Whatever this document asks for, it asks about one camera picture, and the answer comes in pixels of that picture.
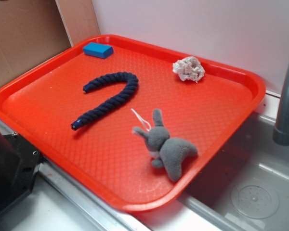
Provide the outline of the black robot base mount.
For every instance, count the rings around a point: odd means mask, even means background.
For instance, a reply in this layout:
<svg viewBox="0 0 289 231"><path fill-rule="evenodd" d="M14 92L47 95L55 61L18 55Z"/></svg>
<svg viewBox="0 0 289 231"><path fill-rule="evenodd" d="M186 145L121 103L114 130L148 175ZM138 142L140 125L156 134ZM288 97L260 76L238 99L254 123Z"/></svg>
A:
<svg viewBox="0 0 289 231"><path fill-rule="evenodd" d="M29 196L40 151L21 135L0 132L0 216Z"/></svg>

